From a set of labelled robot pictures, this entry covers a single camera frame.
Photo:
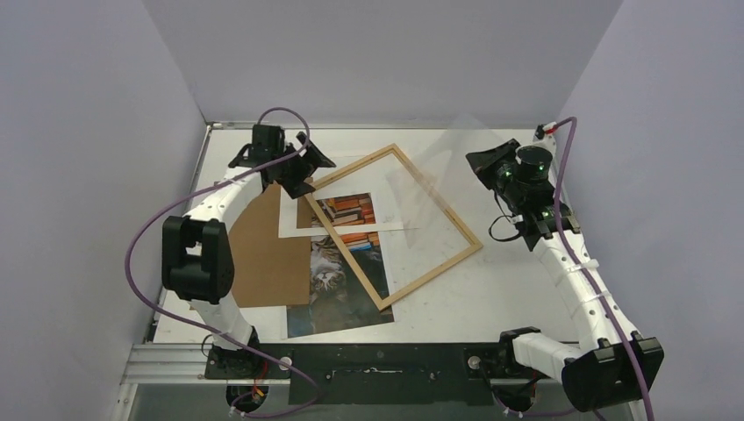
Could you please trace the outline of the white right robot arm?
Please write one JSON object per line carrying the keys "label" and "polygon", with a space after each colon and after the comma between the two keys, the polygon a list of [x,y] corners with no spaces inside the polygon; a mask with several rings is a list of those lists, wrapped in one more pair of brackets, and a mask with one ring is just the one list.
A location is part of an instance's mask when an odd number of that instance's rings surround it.
{"label": "white right robot arm", "polygon": [[556,380],[577,411],[629,404],[650,419],[648,393],[664,358],[662,345],[639,332],[602,281],[575,215],[549,179],[553,158],[545,146],[515,139],[466,156],[547,270],[578,337],[570,346],[534,327],[502,332],[497,367],[509,376],[531,368]]}

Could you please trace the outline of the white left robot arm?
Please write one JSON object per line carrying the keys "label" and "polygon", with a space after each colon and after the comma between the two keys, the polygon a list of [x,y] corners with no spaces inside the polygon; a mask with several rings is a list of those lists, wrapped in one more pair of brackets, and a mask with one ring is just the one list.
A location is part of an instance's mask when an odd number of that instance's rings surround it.
{"label": "white left robot arm", "polygon": [[309,179],[317,169],[334,167],[306,132],[296,139],[294,146],[278,125],[254,125],[250,142],[229,161],[223,179],[201,193],[192,209],[162,225],[163,287],[214,329],[215,347],[228,353],[228,367],[243,378],[260,370],[262,355],[257,333],[231,292],[235,265],[228,232],[270,186],[278,185],[297,199],[313,192]]}

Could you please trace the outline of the clear acrylic sheet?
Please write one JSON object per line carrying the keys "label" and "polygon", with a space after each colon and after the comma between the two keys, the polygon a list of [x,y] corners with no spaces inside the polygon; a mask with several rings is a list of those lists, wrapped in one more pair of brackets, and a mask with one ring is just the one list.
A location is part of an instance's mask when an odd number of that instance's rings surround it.
{"label": "clear acrylic sheet", "polygon": [[450,232],[453,224],[432,194],[439,194],[444,204],[465,218],[469,201],[487,197],[489,193],[477,179],[466,155],[490,150],[505,141],[477,119],[460,115],[433,143],[406,155],[418,177],[406,166],[394,165],[385,180],[400,210],[408,247],[423,249],[437,239],[460,237],[457,230]]}

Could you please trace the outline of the wooden picture frame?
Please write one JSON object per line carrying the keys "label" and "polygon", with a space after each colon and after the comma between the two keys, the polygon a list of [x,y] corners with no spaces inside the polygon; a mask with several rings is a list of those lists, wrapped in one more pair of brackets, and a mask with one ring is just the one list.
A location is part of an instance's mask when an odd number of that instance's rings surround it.
{"label": "wooden picture frame", "polygon": [[[332,182],[351,175],[355,171],[391,154],[397,158],[400,164],[406,166],[412,172],[413,176],[419,176],[419,172],[414,169],[403,150],[399,146],[391,144],[316,180],[313,186],[315,190],[324,188]],[[444,204],[439,194],[432,194],[432,198],[435,199],[453,224],[450,232],[457,230],[460,233],[460,237],[458,239],[437,239],[432,246],[421,249],[408,247],[403,233],[378,232],[381,241],[385,274],[389,283],[389,295],[385,298],[377,295],[375,288],[369,283],[368,277],[363,273],[354,257],[350,254],[344,241],[336,232],[334,225],[332,225],[324,211],[318,205],[318,200],[315,199],[313,194],[306,195],[304,200],[310,205],[320,226],[325,228],[325,234],[330,236],[338,246],[349,266],[358,276],[361,285],[374,301],[376,307],[384,310],[423,287],[434,278],[442,275],[450,268],[463,262],[469,256],[478,252],[483,246],[480,239],[466,225],[464,220]]]}

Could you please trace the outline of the colourful photo print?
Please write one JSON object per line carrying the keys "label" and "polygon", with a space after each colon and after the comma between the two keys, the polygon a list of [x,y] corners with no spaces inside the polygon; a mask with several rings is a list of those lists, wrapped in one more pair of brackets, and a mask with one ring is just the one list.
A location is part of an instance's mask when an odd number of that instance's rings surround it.
{"label": "colourful photo print", "polygon": [[[326,217],[337,226],[374,223],[369,193],[318,200]],[[378,232],[340,235],[377,295],[389,295]],[[358,276],[328,235],[310,237],[310,301],[289,306],[287,336],[297,338],[337,332],[395,321],[391,307],[380,310],[361,285]]]}

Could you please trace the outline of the white mat board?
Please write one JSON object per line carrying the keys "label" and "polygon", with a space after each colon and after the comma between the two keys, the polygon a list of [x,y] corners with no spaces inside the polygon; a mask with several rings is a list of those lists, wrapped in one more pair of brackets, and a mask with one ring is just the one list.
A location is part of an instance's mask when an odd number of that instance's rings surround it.
{"label": "white mat board", "polygon": [[[351,225],[349,227],[337,226],[335,228],[339,235],[361,233],[361,232],[393,232],[413,233],[412,229],[406,227],[403,212],[394,195],[394,189],[388,180],[394,175],[397,180],[409,181],[410,175],[404,170],[400,162],[392,154],[373,162],[366,167],[347,175],[342,179],[332,182],[324,188],[317,189],[313,196],[317,200],[333,198],[337,196],[350,196],[353,194],[369,193],[375,212],[374,223],[362,225]],[[280,192],[278,236],[281,238],[310,237],[325,234],[323,227],[313,227],[310,223],[298,221],[299,211],[306,209],[308,203],[303,199],[292,199],[282,189]]]}

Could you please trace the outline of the brown cardboard backing board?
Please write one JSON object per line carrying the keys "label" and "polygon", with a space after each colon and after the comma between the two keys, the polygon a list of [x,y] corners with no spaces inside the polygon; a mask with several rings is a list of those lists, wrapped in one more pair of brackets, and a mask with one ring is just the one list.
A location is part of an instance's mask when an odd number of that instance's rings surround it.
{"label": "brown cardboard backing board", "polygon": [[311,240],[279,236],[283,194],[279,185],[269,186],[230,228],[232,294],[241,309],[310,301]]}

